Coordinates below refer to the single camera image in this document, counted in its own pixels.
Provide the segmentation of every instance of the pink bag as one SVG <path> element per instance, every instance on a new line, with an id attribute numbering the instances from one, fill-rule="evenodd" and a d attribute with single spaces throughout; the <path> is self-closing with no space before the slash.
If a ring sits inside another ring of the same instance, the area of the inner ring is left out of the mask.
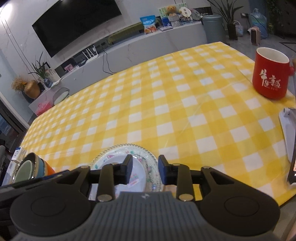
<path id="1" fill-rule="evenodd" d="M 48 102 L 48 101 L 45 101 L 43 103 L 39 103 L 36 115 L 40 116 L 41 114 L 43 114 L 44 112 L 49 110 L 51 107 L 52 107 L 52 104 L 50 104 L 50 102 Z"/>

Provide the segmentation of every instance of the power outlet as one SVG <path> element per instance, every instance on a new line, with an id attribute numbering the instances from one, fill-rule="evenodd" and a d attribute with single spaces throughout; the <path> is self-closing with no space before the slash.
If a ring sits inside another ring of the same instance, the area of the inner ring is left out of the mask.
<path id="1" fill-rule="evenodd" d="M 242 13 L 241 12 L 241 18 L 248 18 L 249 14 L 248 13 Z"/>

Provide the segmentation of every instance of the gray trash can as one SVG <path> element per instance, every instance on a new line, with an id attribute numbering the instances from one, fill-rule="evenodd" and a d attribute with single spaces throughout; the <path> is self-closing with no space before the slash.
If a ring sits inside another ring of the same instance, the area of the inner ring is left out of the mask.
<path id="1" fill-rule="evenodd" d="M 205 34 L 208 43 L 223 42 L 226 43 L 226 34 L 223 18 L 221 15 L 204 15 L 202 17 Z"/>

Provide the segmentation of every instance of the yellow checkered tablecloth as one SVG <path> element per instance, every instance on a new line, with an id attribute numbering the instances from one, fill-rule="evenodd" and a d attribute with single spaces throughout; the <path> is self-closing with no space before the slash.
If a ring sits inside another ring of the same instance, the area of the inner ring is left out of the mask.
<path id="1" fill-rule="evenodd" d="M 283 204 L 290 163 L 278 113 L 252 87 L 254 61 L 218 42 L 168 54 L 101 80 L 38 117 L 21 146 L 57 172 L 134 143 L 170 163 L 207 165 Z M 197 198 L 201 198 L 196 186 Z"/>

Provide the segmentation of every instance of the woven vase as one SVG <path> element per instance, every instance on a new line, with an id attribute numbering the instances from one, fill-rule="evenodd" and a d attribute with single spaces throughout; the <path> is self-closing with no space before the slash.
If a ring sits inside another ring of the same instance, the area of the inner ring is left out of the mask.
<path id="1" fill-rule="evenodd" d="M 32 99 L 36 99 L 40 95 L 40 88 L 35 80 L 31 80 L 25 85 L 24 92 Z"/>

